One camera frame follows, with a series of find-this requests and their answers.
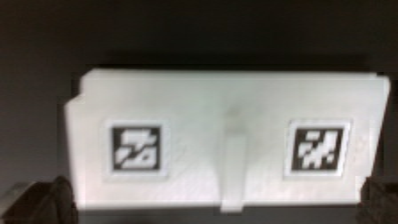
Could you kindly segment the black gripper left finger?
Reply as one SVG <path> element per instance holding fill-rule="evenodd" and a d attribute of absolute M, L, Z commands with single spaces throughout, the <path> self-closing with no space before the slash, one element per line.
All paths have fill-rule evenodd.
<path fill-rule="evenodd" d="M 79 224 L 70 180 L 20 182 L 0 196 L 0 224 Z"/>

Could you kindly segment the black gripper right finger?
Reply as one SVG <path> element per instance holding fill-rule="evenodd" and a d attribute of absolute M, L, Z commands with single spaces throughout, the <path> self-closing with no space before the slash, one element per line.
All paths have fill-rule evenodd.
<path fill-rule="evenodd" d="M 398 224 L 398 182 L 367 178 L 356 224 Z"/>

